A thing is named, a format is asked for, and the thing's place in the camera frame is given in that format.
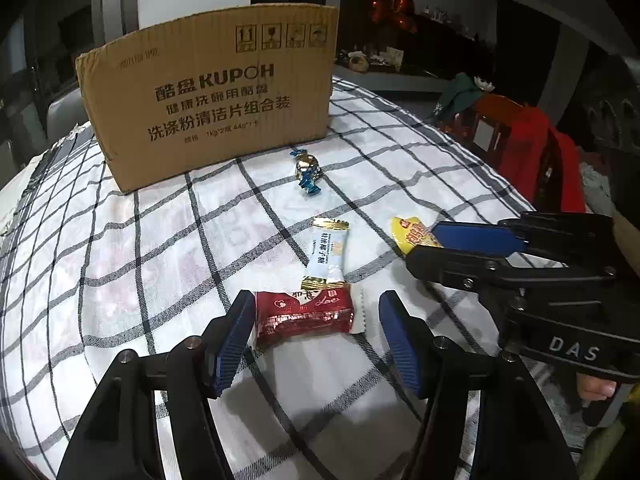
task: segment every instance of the red garment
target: red garment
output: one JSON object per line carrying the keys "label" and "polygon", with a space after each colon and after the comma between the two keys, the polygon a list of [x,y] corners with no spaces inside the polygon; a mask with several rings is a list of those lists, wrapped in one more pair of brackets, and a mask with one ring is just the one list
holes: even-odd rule
{"label": "red garment", "polygon": [[542,110],[524,107],[513,120],[511,135],[507,138],[498,172],[515,187],[524,198],[532,202],[536,194],[538,170],[543,151],[551,132],[558,144],[562,166],[561,211],[584,213],[584,199],[578,170],[579,158],[574,142],[568,135],[558,132]]}

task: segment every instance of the cardboard box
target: cardboard box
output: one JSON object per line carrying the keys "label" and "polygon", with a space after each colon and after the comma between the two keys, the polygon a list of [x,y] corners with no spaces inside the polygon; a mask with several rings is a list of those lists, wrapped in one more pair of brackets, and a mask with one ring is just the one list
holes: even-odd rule
{"label": "cardboard box", "polygon": [[337,20],[335,7],[311,4],[214,10],[78,57],[120,190],[325,136]]}

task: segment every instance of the white candy wrapper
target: white candy wrapper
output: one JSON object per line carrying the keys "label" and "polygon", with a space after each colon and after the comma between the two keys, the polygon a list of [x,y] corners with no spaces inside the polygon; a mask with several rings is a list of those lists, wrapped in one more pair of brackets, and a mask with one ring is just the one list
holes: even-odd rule
{"label": "white candy wrapper", "polygon": [[309,263],[302,288],[342,288],[342,260],[349,233],[349,223],[332,218],[314,218]]}

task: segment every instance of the checkered tablecloth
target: checkered tablecloth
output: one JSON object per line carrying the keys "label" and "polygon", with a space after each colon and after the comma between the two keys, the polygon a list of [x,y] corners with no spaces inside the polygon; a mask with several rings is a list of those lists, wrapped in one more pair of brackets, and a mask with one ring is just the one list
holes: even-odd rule
{"label": "checkered tablecloth", "polygon": [[[497,222],[530,209],[502,177],[438,130],[334,80],[327,138],[308,142],[322,191],[305,196],[290,147],[207,166],[122,194],[92,128],[44,156],[0,255],[0,420],[53,478],[82,410],[122,349],[169,351],[222,316],[239,290],[300,288],[310,220],[350,223],[346,279],[366,294],[363,335],[296,338],[247,351],[211,402],[236,478],[400,475],[425,403],[399,383],[377,315],[395,289],[414,316],[475,352],[497,332],[475,294],[411,277],[393,216]],[[179,478],[157,392],[168,479]],[[470,470],[479,395],[471,392],[459,476]]]}

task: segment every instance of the blue rubber pad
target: blue rubber pad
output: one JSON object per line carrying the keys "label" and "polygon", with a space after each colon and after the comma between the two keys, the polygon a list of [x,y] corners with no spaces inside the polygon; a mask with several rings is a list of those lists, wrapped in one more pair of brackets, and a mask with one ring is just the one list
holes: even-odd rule
{"label": "blue rubber pad", "polygon": [[433,234],[447,249],[505,258],[510,254],[526,251],[525,241],[516,238],[506,227],[440,222],[433,228]]}
{"label": "blue rubber pad", "polygon": [[418,395],[422,389],[420,361],[387,293],[380,295],[378,315],[380,316],[382,330],[385,332],[386,341],[389,343],[389,348],[391,348],[396,368],[402,378],[402,384],[415,395]]}
{"label": "blue rubber pad", "polygon": [[253,294],[248,294],[240,314],[236,317],[216,355],[216,377],[213,389],[217,396],[231,386],[254,324],[255,298]]}

